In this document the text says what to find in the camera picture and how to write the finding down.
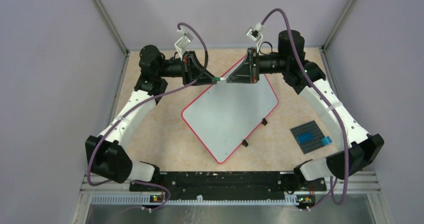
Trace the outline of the green white marker pen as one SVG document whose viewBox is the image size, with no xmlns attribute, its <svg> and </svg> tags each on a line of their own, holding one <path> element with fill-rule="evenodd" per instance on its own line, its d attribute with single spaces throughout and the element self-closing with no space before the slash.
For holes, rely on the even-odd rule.
<svg viewBox="0 0 424 224">
<path fill-rule="evenodd" d="M 218 82 L 226 82 L 227 81 L 227 77 L 214 77 L 213 78 L 213 82 L 214 83 L 218 83 Z"/>
</svg>

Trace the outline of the red-edged whiteboard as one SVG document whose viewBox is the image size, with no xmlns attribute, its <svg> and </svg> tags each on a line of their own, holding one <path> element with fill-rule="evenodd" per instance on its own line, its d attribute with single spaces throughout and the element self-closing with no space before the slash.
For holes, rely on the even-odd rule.
<svg viewBox="0 0 424 224">
<path fill-rule="evenodd" d="M 222 164 L 275 110 L 279 99 L 265 74 L 256 84 L 219 81 L 207 87 L 181 112 L 181 118 Z"/>
</svg>

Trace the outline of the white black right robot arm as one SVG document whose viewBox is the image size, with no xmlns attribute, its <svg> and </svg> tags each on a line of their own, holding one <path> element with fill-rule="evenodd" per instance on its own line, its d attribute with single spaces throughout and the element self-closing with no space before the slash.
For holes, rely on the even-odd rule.
<svg viewBox="0 0 424 224">
<path fill-rule="evenodd" d="M 255 84 L 261 74 L 282 74 L 330 132 L 338 152 L 297 165 L 293 184 L 299 190 L 307 190 L 319 178 L 344 180 L 372 164 L 384 145 L 380 134 L 370 134 L 347 111 L 320 67 L 305 59 L 304 40 L 297 30 L 281 31 L 276 52 L 260 54 L 256 47 L 248 48 L 241 65 L 226 79 L 227 83 Z"/>
</svg>

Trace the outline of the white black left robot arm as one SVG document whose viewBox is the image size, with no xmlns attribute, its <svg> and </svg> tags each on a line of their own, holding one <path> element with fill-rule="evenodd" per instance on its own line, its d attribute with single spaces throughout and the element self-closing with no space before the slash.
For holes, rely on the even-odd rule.
<svg viewBox="0 0 424 224">
<path fill-rule="evenodd" d="M 99 175 L 106 181 L 123 183 L 138 180 L 149 191 L 160 186 L 157 166 L 133 161 L 126 152 L 135 130 L 143 118 L 158 105 L 165 95 L 180 89 L 166 91 L 165 77 L 182 78 L 184 88 L 196 85 L 214 85 L 218 78 L 201 65 L 194 51 L 186 51 L 180 58 L 166 59 L 154 45 L 147 45 L 139 52 L 141 74 L 129 100 L 106 129 L 96 136 L 89 136 L 85 142 L 87 158 L 87 181 L 95 186 L 91 174 Z"/>
</svg>

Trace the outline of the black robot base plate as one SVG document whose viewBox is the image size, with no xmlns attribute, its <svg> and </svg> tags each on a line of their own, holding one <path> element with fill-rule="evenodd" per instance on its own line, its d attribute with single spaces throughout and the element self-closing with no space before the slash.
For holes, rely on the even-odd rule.
<svg viewBox="0 0 424 224">
<path fill-rule="evenodd" d="M 130 184 L 131 192 L 171 193 L 171 200 L 193 200 L 201 195 L 210 201 L 283 200 L 296 192 L 327 190 L 324 178 L 302 181 L 293 172 L 161 172 L 154 186 Z"/>
</svg>

